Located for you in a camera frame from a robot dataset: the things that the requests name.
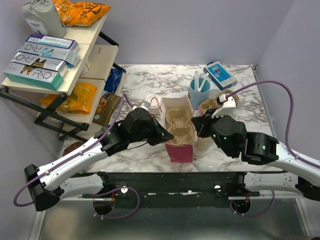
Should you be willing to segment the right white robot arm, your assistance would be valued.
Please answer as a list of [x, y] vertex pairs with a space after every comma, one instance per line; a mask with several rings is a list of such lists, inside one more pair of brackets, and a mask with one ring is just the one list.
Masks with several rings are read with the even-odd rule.
[[230, 117], [214, 116], [209, 109], [204, 115], [191, 119], [197, 136], [212, 138], [230, 158], [256, 166], [271, 166], [283, 173], [246, 173], [230, 183], [230, 191], [241, 196], [245, 192], [285, 191], [302, 195], [306, 199], [320, 199], [320, 166], [318, 161], [298, 159], [276, 138], [262, 132], [248, 132], [243, 122]]

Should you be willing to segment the white paper coffee cup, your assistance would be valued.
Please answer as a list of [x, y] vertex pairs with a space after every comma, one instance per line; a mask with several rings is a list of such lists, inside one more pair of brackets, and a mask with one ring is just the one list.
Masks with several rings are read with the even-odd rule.
[[161, 106], [160, 106], [157, 102], [153, 102], [153, 103], [150, 105], [149, 112], [150, 112], [152, 115], [160, 114], [160, 113], [162, 112]]

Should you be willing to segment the brown pink paper bag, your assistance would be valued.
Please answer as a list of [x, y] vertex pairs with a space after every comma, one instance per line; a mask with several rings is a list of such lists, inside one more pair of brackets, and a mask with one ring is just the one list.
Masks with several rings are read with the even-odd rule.
[[160, 124], [173, 135], [165, 142], [172, 163], [192, 163], [196, 130], [192, 123], [193, 108], [187, 97], [166, 98], [153, 96], [149, 110], [159, 113]]

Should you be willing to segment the white plastic cup lid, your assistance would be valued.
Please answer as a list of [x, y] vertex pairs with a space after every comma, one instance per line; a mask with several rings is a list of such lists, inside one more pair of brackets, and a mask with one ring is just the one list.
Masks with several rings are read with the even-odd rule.
[[162, 98], [158, 94], [149, 94], [146, 96], [145, 100], [152, 106], [161, 105]]

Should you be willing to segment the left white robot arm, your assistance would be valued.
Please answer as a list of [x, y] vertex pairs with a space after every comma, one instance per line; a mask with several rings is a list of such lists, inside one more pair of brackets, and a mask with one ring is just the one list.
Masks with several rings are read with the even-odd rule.
[[174, 136], [147, 110], [138, 107], [112, 125], [103, 127], [77, 149], [51, 163], [24, 169], [27, 189], [36, 211], [42, 212], [61, 199], [89, 194], [107, 197], [111, 185], [99, 173], [71, 180], [87, 166], [122, 152], [132, 143], [146, 142], [150, 146], [165, 143]]

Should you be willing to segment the brown cardboard cup carrier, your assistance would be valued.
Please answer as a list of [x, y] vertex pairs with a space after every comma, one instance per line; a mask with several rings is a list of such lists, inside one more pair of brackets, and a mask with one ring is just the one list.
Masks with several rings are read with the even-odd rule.
[[170, 108], [166, 111], [167, 131], [174, 135], [174, 139], [169, 140], [171, 145], [180, 147], [194, 142], [195, 129], [192, 117], [192, 112], [187, 107]]

